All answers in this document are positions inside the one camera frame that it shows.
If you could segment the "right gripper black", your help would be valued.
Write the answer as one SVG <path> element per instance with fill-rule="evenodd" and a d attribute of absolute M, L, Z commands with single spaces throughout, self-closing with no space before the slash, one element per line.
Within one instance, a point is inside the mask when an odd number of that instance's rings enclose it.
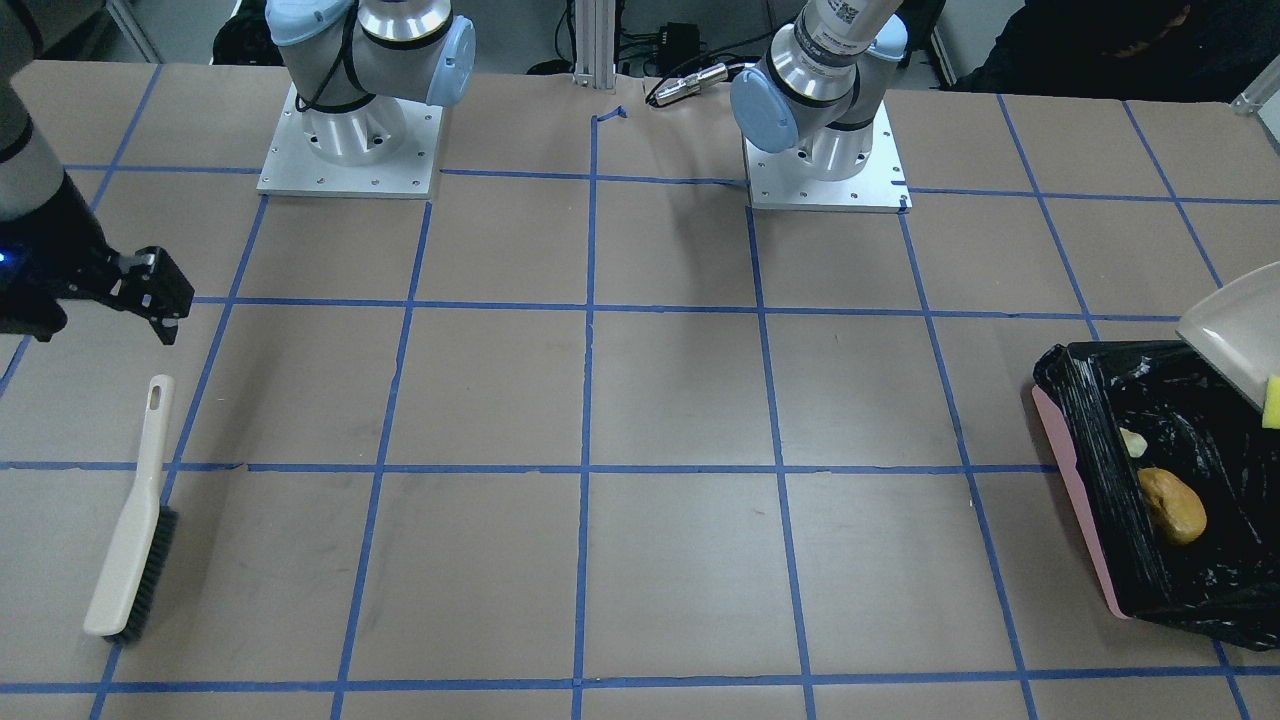
<path fill-rule="evenodd" d="M 63 300 L 86 300 L 145 319 L 161 345 L 177 342 L 195 287 L 163 247 L 120 255 L 76 182 L 1 223 L 1 332 L 47 342 L 67 325 Z"/>

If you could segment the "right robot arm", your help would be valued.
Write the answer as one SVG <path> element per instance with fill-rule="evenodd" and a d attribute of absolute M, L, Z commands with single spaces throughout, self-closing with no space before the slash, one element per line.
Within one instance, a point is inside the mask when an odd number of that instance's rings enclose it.
<path fill-rule="evenodd" d="M 99 1 L 3 4 L 3 332 L 50 341 L 65 300 L 145 319 L 173 345 L 195 287 L 159 246 L 111 247 L 12 81 L 99 12 Z M 306 117 L 370 117 L 397 129 L 396 104 L 451 108 L 474 68 L 472 22 L 448 1 L 269 1 L 265 22 Z"/>

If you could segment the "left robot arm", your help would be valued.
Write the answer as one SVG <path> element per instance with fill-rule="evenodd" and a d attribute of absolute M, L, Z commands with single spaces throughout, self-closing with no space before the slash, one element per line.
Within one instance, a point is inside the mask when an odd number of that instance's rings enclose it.
<path fill-rule="evenodd" d="M 876 114 L 908 50 L 899 1 L 809 1 L 731 83 L 745 143 L 790 154 L 820 181 L 861 172 Z"/>

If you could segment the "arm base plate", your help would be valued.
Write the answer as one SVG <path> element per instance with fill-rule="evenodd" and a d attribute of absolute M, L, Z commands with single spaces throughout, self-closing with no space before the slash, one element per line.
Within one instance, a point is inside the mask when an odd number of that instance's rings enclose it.
<path fill-rule="evenodd" d="M 886 102 L 860 129 L 823 128 L 773 154 L 744 140 L 742 155 L 756 210 L 904 214 L 913 208 Z"/>
<path fill-rule="evenodd" d="M 378 96 L 346 114 L 285 96 L 256 190 L 279 197 L 404 199 L 435 190 L 445 109 Z"/>

